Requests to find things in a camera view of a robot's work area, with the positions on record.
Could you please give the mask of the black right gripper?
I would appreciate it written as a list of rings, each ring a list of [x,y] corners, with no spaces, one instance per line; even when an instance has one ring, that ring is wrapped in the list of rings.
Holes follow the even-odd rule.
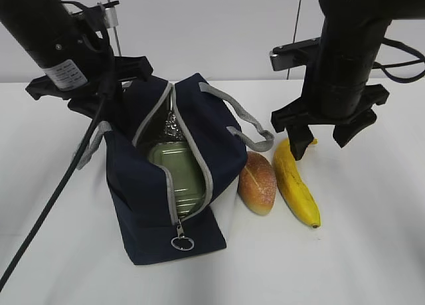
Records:
[[[359,132],[371,126],[377,120],[377,115],[371,109],[386,103],[389,91],[381,84],[366,86],[359,103],[351,115],[342,118],[331,118],[319,110],[310,108],[302,97],[294,100],[283,108],[273,111],[271,123],[276,132],[287,128],[290,140],[290,151],[296,161],[299,161],[314,136],[308,125],[332,125],[333,139],[340,148],[345,147]]]

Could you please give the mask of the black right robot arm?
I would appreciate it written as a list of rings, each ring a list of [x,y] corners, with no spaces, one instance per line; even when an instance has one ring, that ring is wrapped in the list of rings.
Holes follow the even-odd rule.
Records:
[[[318,1],[325,17],[321,35],[270,52],[275,71],[305,67],[301,96],[271,115],[275,131],[287,132],[297,160],[313,141],[312,125],[333,126],[333,139],[343,147],[376,122],[373,106],[384,104],[389,93],[368,79],[376,68],[389,70],[376,61],[382,45],[424,61],[421,52],[385,36],[394,20],[423,19],[424,0]]]

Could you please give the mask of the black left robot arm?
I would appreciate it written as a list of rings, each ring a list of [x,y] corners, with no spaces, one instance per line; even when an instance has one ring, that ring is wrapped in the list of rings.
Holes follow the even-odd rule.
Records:
[[[146,81],[153,69],[144,56],[114,54],[108,31],[118,25],[117,5],[1,0],[1,24],[44,72],[26,87],[33,99],[54,96],[89,118],[129,126],[122,84]]]

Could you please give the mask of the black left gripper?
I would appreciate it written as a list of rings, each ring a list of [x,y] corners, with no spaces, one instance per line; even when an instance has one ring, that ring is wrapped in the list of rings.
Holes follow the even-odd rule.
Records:
[[[111,123],[120,132],[135,132],[137,91],[131,85],[125,88],[121,82],[149,79],[153,67],[146,56],[116,56],[112,70],[92,78],[84,76],[72,60],[66,60],[50,70],[50,76],[36,78],[25,88],[34,100],[43,96],[71,99],[67,104],[71,111],[100,122],[106,118],[106,99],[96,95],[110,96],[115,92]]]

